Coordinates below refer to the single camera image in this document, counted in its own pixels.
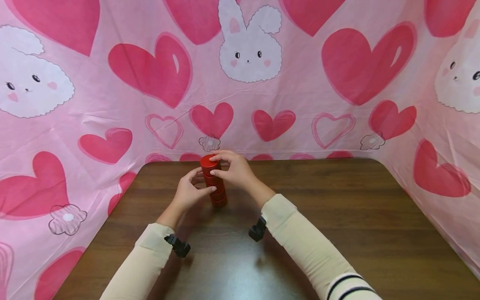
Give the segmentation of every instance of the brown table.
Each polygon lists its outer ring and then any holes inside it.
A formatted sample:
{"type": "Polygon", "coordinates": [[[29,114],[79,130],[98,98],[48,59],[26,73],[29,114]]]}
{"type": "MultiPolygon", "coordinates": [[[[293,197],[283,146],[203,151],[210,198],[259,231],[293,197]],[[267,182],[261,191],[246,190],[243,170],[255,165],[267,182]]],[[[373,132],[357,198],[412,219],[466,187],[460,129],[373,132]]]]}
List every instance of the brown table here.
{"type": "MultiPolygon", "coordinates": [[[[171,201],[178,179],[198,163],[142,168],[56,300],[98,299],[148,223],[171,201]]],[[[252,162],[257,176],[290,199],[385,300],[478,300],[480,282],[405,194],[372,160],[252,162]]],[[[192,250],[174,254],[150,299],[318,299],[308,279],[267,233],[249,197],[227,185],[228,205],[205,202],[177,234],[192,250]]]]}

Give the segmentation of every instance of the white bunny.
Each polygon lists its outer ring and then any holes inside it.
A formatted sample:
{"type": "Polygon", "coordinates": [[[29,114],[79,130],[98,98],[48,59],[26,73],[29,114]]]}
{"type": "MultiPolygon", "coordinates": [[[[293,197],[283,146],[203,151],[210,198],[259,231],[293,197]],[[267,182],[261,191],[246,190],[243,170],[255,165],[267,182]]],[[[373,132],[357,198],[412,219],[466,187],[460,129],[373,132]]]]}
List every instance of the white bunny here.
{"type": "Polygon", "coordinates": [[[43,45],[28,30],[0,26],[0,109],[19,118],[43,116],[74,94],[62,69],[34,54],[43,45]]]}
{"type": "Polygon", "coordinates": [[[228,77],[251,83],[278,75],[282,67],[282,47],[271,36],[281,27],[278,9],[268,5],[259,8],[245,26],[237,2],[220,0],[218,17],[225,40],[220,47],[220,65],[228,77]]]}
{"type": "Polygon", "coordinates": [[[438,102],[466,113],[480,112],[479,5],[470,12],[457,43],[445,56],[435,78],[438,102]]]}

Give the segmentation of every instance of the red cylinder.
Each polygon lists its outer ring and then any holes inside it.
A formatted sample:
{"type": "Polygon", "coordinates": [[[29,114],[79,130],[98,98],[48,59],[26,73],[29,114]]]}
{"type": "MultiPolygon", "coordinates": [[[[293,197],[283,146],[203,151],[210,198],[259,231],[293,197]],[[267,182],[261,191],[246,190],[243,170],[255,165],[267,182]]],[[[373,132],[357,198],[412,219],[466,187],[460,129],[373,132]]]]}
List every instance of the red cylinder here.
{"type": "Polygon", "coordinates": [[[217,176],[210,175],[211,170],[221,170],[220,162],[210,161],[210,158],[213,155],[206,155],[200,159],[200,166],[205,178],[205,184],[207,187],[215,186],[216,191],[210,194],[210,200],[212,201],[213,207],[221,208],[227,205],[227,193],[225,192],[225,184],[223,180],[217,176]]]}

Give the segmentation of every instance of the bunny eye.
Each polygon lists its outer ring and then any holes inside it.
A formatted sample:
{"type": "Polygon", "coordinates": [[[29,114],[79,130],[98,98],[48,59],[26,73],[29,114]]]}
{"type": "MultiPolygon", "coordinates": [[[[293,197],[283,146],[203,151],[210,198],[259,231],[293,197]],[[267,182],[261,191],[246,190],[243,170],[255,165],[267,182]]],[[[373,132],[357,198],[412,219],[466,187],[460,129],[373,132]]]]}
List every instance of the bunny eye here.
{"type": "Polygon", "coordinates": [[[15,89],[15,86],[14,86],[13,83],[11,83],[11,82],[7,82],[6,85],[7,85],[7,87],[8,87],[9,89],[11,89],[12,91],[15,89]]]}

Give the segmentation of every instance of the black stripe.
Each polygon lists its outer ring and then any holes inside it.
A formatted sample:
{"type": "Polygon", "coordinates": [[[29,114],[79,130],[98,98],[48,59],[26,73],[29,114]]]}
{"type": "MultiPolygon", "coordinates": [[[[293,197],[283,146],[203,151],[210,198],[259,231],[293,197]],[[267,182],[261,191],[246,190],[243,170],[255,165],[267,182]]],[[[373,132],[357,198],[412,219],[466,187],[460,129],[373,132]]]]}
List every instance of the black stripe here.
{"type": "Polygon", "coordinates": [[[340,298],[338,298],[338,300],[343,300],[346,296],[350,295],[351,293],[353,292],[356,292],[356,291],[359,291],[359,290],[369,290],[370,292],[374,293],[375,295],[377,293],[375,293],[375,291],[371,288],[368,288],[368,287],[356,287],[356,288],[351,288],[349,289],[348,291],[346,291],[345,293],[343,293],[342,296],[340,296],[340,298]]]}
{"type": "Polygon", "coordinates": [[[342,283],[343,281],[347,280],[347,279],[350,279],[350,278],[359,278],[363,281],[365,281],[365,279],[363,279],[362,276],[358,275],[358,274],[351,274],[351,275],[347,275],[345,277],[342,277],[340,278],[336,283],[334,283],[332,285],[332,288],[328,291],[328,296],[327,296],[327,300],[330,299],[330,296],[332,295],[333,293],[333,290],[335,289],[335,287],[337,287],[340,283],[342,283]]]}

